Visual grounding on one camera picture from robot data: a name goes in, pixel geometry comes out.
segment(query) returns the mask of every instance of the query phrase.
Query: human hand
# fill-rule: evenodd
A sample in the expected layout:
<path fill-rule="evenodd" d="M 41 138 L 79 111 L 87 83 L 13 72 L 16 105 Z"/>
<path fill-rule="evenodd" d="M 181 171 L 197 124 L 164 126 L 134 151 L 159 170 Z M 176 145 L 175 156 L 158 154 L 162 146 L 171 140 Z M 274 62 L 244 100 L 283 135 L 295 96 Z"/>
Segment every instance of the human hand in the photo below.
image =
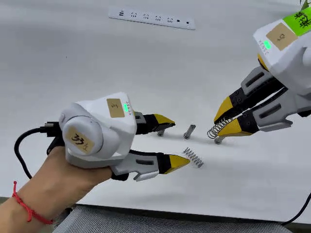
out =
<path fill-rule="evenodd" d="M 82 169 L 73 166 L 65 159 L 65 148 L 55 147 L 17 194 L 38 214 L 54 218 L 111 175 L 109 167 Z"/>

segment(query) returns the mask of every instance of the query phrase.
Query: metal pin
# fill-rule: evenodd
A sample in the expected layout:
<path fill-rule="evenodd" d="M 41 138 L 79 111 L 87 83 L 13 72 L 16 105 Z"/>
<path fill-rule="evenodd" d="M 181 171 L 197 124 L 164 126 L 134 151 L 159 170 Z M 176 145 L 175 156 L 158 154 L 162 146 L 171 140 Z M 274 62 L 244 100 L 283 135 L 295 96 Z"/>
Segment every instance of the metal pin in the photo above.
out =
<path fill-rule="evenodd" d="M 159 137 L 162 137 L 163 134 L 164 134 L 164 131 L 165 131 L 165 130 L 160 130 L 160 131 L 156 132 L 156 134 L 157 134 Z"/>
<path fill-rule="evenodd" d="M 184 133 L 184 139 L 189 139 L 194 129 L 195 129 L 195 125 L 190 125 L 187 132 Z"/>
<path fill-rule="evenodd" d="M 218 136 L 214 139 L 215 144 L 221 144 L 225 137 Z"/>

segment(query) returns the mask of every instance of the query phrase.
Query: black cable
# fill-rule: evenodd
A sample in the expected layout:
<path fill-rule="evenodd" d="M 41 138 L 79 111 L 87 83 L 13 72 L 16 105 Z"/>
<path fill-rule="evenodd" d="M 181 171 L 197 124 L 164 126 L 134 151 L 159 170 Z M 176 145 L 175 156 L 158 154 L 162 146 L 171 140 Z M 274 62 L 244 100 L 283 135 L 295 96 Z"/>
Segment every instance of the black cable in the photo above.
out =
<path fill-rule="evenodd" d="M 47 137 L 57 137 L 57 136 L 62 135 L 62 131 L 59 127 L 59 123 L 57 121 L 48 121 L 44 126 L 40 128 L 28 130 L 27 132 L 23 133 L 21 136 L 18 137 L 14 145 L 14 152 L 21 166 L 23 167 L 25 174 L 28 176 L 29 179 L 32 178 L 32 175 L 30 174 L 23 157 L 19 153 L 19 146 L 26 137 L 34 133 L 46 133 Z"/>
<path fill-rule="evenodd" d="M 305 204 L 302 206 L 302 208 L 300 209 L 300 211 L 298 212 L 298 214 L 296 214 L 292 219 L 288 220 L 287 222 L 283 222 L 281 225 L 285 226 L 291 222 L 294 222 L 297 218 L 299 218 L 301 216 L 301 214 L 305 211 L 305 209 L 307 208 L 309 202 L 311 199 L 311 193 L 309 194 L 309 196 L 306 199 Z"/>
<path fill-rule="evenodd" d="M 24 140 L 26 137 L 28 137 L 29 135 L 32 135 L 34 133 L 40 133 L 41 131 L 42 130 L 40 128 L 28 130 L 27 132 L 23 133 L 21 136 L 18 137 L 18 139 L 16 140 L 15 145 L 14 145 L 15 155 L 18 158 L 21 166 L 23 167 L 23 170 L 24 170 L 25 174 L 28 176 L 29 179 L 32 178 L 32 175 L 30 174 L 30 172 L 29 172 L 29 170 L 27 168 L 27 165 L 26 165 L 23 157 L 19 153 L 19 146 L 20 146 L 22 140 Z"/>

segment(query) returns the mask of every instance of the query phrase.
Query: sticker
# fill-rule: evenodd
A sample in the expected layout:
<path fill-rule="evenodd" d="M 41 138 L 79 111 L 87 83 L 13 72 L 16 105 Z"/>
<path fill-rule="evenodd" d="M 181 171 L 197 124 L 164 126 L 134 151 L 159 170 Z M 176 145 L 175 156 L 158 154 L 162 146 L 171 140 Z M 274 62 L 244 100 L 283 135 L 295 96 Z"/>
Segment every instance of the sticker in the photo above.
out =
<path fill-rule="evenodd" d="M 301 36 L 311 30 L 311 7 L 283 18 L 292 31 Z"/>
<path fill-rule="evenodd" d="M 120 99 L 107 99 L 111 118 L 125 117 Z"/>
<path fill-rule="evenodd" d="M 90 153 L 94 147 L 94 142 L 77 131 L 75 127 L 69 128 L 66 139 L 84 153 Z"/>
<path fill-rule="evenodd" d="M 296 36 L 283 23 L 280 23 L 267 34 L 267 38 L 271 40 L 271 42 L 280 51 L 282 51 L 291 43 L 293 43 L 296 39 L 298 39 L 298 36 Z"/>

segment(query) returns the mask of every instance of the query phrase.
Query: socket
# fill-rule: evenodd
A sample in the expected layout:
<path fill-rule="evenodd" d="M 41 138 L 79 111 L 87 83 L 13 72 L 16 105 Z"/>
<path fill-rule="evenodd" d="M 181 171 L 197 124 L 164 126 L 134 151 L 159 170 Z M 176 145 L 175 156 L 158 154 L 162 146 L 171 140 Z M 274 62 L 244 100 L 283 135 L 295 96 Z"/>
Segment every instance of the socket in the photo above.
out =
<path fill-rule="evenodd" d="M 156 14 L 149 11 L 139 11 L 126 7 L 110 7 L 108 16 L 109 18 L 127 20 L 132 22 L 195 30 L 195 24 L 192 18 Z"/>

